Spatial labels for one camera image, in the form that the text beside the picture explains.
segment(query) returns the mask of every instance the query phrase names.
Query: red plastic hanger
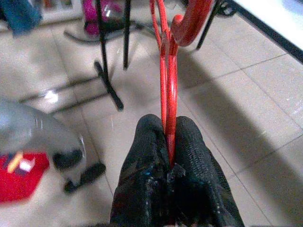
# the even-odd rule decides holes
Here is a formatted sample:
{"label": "red plastic hanger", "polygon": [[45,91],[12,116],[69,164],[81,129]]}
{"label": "red plastic hanger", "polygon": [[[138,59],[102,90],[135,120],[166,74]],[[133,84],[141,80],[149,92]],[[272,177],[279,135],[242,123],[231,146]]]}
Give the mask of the red plastic hanger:
{"label": "red plastic hanger", "polygon": [[151,16],[160,51],[161,118],[166,136],[170,166],[174,166],[177,116],[178,46],[190,45],[206,22],[215,0],[189,0],[185,15],[176,15],[169,29],[163,0],[156,0],[160,13],[159,33],[155,0],[150,0]]}

